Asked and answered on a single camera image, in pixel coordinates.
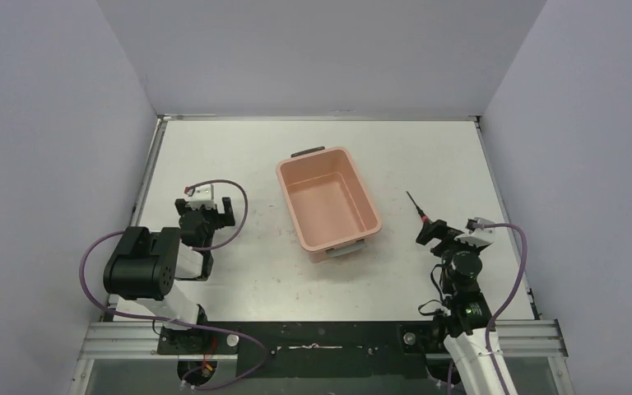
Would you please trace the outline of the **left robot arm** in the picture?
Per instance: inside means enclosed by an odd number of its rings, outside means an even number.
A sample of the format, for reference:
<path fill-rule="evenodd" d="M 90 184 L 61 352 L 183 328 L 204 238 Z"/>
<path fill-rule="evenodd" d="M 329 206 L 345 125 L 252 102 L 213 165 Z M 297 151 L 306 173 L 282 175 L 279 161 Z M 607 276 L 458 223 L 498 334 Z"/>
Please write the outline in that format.
<path fill-rule="evenodd" d="M 209 248 L 217 230 L 236 225 L 232 201 L 213 198 L 178 198 L 177 226 L 152 232 L 129 226 L 115 247 L 103 273 L 104 288 L 124 300 L 135 301 L 153 316 L 168 318 L 164 327 L 180 330 L 179 344 L 192 355 L 205 352 L 211 331 L 204 308 L 189 299 L 176 281 L 206 281 L 214 258 Z"/>

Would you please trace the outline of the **black red screwdriver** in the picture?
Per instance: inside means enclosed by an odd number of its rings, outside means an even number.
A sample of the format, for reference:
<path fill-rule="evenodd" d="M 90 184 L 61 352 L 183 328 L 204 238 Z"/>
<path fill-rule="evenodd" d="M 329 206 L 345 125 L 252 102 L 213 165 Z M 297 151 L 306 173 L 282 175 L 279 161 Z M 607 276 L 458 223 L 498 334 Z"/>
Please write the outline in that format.
<path fill-rule="evenodd" d="M 417 202 L 415 201 L 415 199 L 412 197 L 412 195 L 406 191 L 407 196 L 409 197 L 409 199 L 411 200 L 412 204 L 414 205 L 414 208 L 416 209 L 417 215 L 420 217 L 421 221 L 423 223 L 426 223 L 429 221 L 429 217 L 425 214 L 425 212 L 421 209 L 421 207 L 417 204 Z"/>

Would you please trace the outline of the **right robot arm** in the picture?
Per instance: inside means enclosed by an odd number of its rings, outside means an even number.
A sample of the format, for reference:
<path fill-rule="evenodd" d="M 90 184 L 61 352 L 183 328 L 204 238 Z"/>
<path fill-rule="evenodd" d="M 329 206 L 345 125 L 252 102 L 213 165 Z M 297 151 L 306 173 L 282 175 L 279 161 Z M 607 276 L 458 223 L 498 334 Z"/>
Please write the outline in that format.
<path fill-rule="evenodd" d="M 495 241 L 490 222 L 474 218 L 465 230 L 458 230 L 426 215 L 421 221 L 416 242 L 425 246 L 434 239 L 438 241 L 430 249 L 439 258 L 430 279 L 440 303 L 430 313 L 432 345 L 450 354 L 468 394 L 516 394 L 493 314 L 478 281 L 483 268 L 481 252 Z"/>

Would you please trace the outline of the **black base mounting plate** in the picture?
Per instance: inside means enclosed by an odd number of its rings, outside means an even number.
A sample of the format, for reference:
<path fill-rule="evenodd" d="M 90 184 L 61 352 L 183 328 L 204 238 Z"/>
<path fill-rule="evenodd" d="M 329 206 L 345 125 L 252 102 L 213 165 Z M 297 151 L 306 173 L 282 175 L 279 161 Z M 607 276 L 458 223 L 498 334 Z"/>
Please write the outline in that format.
<path fill-rule="evenodd" d="M 170 335 L 182 340 L 190 338 L 205 342 L 212 334 L 223 333 L 227 337 L 245 342 L 237 357 L 232 360 L 179 360 L 179 375 L 188 374 L 189 382 L 195 383 L 208 375 L 207 372 L 197 371 L 202 363 L 207 363 L 213 369 L 228 368 L 237 376 L 247 374 L 251 379 L 350 379 L 388 375 L 405 379 L 444 379 L 451 361 L 450 354 L 444 349 L 446 354 L 443 358 L 429 358 L 423 342 L 416 344 L 416 353 L 386 349 L 369 354 L 358 348 L 285 350 L 272 353 L 258 339 L 226 328 L 224 323 L 213 324 L 220 329 L 218 332 L 200 329 L 180 331 L 162 327 Z"/>

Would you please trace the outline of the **aluminium frame rail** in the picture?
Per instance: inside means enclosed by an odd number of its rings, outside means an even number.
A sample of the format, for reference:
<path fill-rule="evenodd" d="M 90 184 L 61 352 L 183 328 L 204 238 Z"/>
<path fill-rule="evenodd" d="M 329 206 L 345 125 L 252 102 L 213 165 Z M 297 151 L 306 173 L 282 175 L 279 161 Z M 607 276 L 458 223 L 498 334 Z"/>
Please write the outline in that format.
<path fill-rule="evenodd" d="M 431 359 L 445 351 L 430 321 L 374 322 L 225 322 L 224 327 L 258 339 L 270 352 L 285 350 L 343 350 L 369 354 L 390 349 L 416 353 L 423 342 Z M 496 325 L 500 350 L 508 357 L 566 357 L 560 326 L 550 320 L 505 320 Z M 232 360 L 243 340 L 212 334 L 200 342 L 170 335 L 160 325 L 141 321 L 93 323 L 79 353 L 82 360 Z"/>

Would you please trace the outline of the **pink plastic bin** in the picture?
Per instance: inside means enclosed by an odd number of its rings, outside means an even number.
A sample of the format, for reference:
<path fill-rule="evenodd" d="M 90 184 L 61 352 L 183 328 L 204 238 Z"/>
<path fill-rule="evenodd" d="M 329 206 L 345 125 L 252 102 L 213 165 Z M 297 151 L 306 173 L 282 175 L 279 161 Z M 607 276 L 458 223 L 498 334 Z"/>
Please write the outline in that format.
<path fill-rule="evenodd" d="M 277 164 L 276 176 L 310 262 L 357 252 L 381 231 L 374 199 L 345 147 L 295 152 Z"/>

